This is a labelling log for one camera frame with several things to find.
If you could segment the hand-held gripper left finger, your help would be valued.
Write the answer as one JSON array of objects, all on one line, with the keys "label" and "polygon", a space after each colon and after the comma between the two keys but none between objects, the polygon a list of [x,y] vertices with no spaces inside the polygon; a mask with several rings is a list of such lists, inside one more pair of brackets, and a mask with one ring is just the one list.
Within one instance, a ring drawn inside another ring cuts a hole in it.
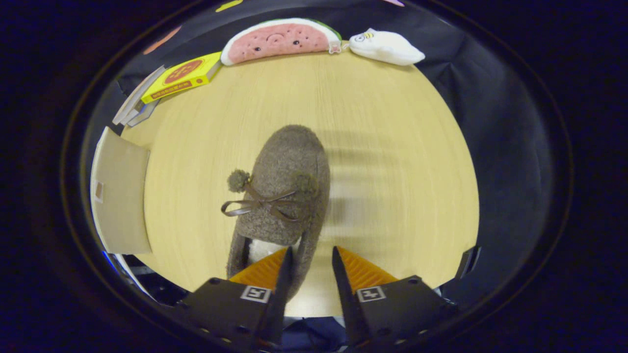
[{"label": "hand-held gripper left finger", "polygon": [[292,248],[231,279],[212,277],[176,304],[184,323],[229,351],[276,351],[292,283]]}]

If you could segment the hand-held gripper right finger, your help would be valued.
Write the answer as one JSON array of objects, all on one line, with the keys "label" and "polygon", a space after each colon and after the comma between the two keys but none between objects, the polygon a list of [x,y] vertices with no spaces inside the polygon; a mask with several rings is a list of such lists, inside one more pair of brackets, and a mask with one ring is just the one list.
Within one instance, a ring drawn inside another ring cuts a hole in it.
[{"label": "hand-held gripper right finger", "polygon": [[418,276],[398,279],[339,246],[332,266],[351,350],[404,350],[457,315]]}]

